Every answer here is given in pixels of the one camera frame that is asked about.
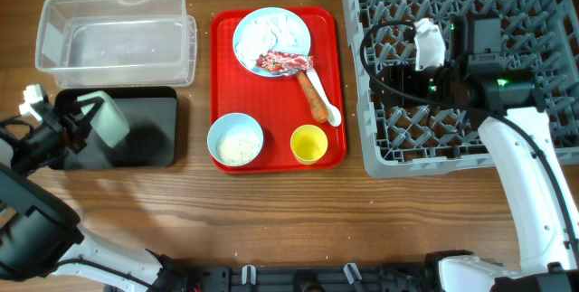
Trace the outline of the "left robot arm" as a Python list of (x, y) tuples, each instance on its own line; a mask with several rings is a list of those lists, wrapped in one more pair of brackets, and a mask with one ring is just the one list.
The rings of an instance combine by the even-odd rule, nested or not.
[(88, 231), (67, 203), (29, 180), (67, 150), (82, 150), (91, 132), (110, 146), (128, 134), (126, 119), (102, 91), (66, 107), (32, 98), (19, 115), (2, 120), (1, 205), (14, 215), (1, 227), (1, 278), (77, 276), (108, 291), (186, 290), (186, 274), (168, 256), (122, 247)]

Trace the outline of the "light green bowl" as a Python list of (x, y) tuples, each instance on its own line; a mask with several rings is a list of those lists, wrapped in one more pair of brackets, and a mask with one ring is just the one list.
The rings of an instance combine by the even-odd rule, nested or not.
[(79, 103), (85, 102), (85, 105), (81, 106), (81, 112), (84, 116), (88, 116), (96, 106), (95, 102), (89, 103), (89, 100), (95, 98), (101, 98), (102, 104), (90, 121), (90, 125), (100, 139), (108, 147), (113, 148), (128, 135), (130, 131), (128, 121), (116, 102), (103, 90), (94, 91), (77, 98)]

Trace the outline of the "white tissue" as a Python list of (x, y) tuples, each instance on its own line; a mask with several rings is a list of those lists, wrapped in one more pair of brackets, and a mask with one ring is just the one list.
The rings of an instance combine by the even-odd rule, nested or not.
[(240, 40), (235, 52), (244, 60), (253, 60), (271, 51), (276, 45), (294, 47), (298, 39), (293, 32), (295, 23), (284, 14), (252, 17), (241, 24)]

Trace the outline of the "white rice pile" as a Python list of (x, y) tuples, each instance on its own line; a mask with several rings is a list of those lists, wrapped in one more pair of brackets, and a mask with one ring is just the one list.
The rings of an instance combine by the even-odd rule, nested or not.
[(228, 166), (250, 163), (261, 150), (260, 138), (250, 129), (227, 131), (217, 144), (219, 158)]

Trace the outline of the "light blue bowl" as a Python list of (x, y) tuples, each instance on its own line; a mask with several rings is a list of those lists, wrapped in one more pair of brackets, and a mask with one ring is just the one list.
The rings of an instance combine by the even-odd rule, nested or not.
[(211, 156), (221, 165), (226, 165), (218, 156), (217, 144), (220, 138), (229, 130), (250, 129), (261, 140), (261, 150), (264, 144), (264, 134), (261, 125), (251, 116), (243, 113), (229, 113), (214, 121), (207, 135), (207, 147)]

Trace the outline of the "red snack wrapper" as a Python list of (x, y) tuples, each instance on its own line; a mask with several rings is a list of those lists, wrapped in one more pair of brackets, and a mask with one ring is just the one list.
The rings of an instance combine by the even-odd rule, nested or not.
[(256, 66), (272, 74), (294, 74), (312, 69), (314, 58), (304, 54), (268, 51), (258, 58)]

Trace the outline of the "orange carrot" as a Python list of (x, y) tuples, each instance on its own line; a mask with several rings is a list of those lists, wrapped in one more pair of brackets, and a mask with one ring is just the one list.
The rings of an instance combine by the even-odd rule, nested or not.
[(306, 96), (312, 117), (318, 123), (324, 123), (328, 121), (329, 113), (327, 107), (309, 81), (306, 73), (304, 71), (298, 71), (296, 73), (296, 77)]

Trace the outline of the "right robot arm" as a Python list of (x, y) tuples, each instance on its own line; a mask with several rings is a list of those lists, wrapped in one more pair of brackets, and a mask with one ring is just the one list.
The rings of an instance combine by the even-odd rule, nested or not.
[(398, 65), (365, 71), (375, 91), (459, 108), (498, 170), (516, 230), (519, 271), (452, 250), (425, 260), (432, 291), (576, 291), (578, 211), (555, 155), (549, 117), (532, 72), (497, 64)]

